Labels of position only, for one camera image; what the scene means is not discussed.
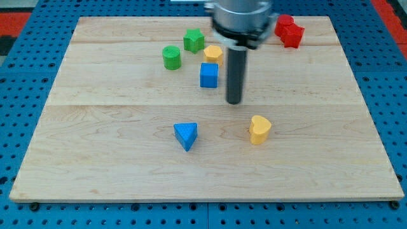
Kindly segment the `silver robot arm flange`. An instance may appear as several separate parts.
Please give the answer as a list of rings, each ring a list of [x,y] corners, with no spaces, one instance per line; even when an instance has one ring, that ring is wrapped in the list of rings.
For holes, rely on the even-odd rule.
[[[204,3],[213,36],[236,51],[255,50],[273,32],[278,13],[271,0],[211,0]]]

